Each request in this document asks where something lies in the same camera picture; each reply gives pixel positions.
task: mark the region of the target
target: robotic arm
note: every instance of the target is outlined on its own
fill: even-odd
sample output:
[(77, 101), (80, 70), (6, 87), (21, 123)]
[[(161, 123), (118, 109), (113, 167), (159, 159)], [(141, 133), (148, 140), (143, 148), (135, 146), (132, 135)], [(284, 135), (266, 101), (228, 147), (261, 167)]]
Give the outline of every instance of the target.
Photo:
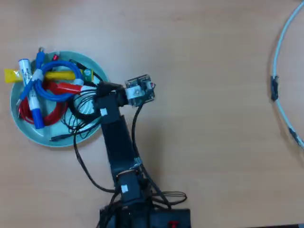
[(170, 203), (149, 176), (119, 111), (124, 105), (132, 105), (139, 107), (139, 112), (144, 103), (154, 100), (154, 87), (148, 75), (128, 80), (126, 88), (103, 82), (97, 86), (94, 108), (102, 116), (101, 128), (115, 185), (110, 204), (100, 210), (99, 228), (191, 227), (190, 210), (172, 209), (179, 202)]

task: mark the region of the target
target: red button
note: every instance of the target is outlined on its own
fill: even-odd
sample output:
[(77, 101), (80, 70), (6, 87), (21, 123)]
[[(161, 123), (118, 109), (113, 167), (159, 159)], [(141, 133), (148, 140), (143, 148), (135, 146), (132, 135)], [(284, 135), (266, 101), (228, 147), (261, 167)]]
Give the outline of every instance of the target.
[(179, 224), (179, 221), (170, 221), (169, 225), (171, 228), (177, 228), (177, 225)]

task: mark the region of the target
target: circuit board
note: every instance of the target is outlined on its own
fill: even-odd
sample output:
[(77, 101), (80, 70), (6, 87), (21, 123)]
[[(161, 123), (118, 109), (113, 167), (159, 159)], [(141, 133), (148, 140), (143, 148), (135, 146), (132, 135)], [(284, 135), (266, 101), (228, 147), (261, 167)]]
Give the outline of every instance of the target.
[(132, 78), (125, 82), (127, 87), (127, 97), (129, 104), (133, 107), (138, 107), (143, 103), (153, 101), (155, 99), (154, 88), (155, 84), (151, 82), (149, 75), (143, 75)]

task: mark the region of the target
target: white label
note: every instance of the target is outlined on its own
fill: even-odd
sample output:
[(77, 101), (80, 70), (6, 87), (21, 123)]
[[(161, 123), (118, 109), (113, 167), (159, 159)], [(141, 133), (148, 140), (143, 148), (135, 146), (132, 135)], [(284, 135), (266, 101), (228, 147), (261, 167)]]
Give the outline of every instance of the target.
[(125, 193), (125, 192), (128, 192), (129, 190), (128, 190), (128, 185), (122, 185), (121, 186), (121, 188), (122, 188), (122, 193)]

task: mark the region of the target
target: black clip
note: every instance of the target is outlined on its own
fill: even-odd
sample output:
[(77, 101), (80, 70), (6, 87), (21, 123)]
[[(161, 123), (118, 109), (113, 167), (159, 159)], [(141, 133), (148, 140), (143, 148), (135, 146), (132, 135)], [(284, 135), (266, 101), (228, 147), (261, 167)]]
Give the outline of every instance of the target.
[(274, 78), (271, 76), (270, 78), (270, 90), (271, 90), (271, 100), (276, 101), (279, 98), (279, 93), (278, 93), (278, 76), (275, 76)]

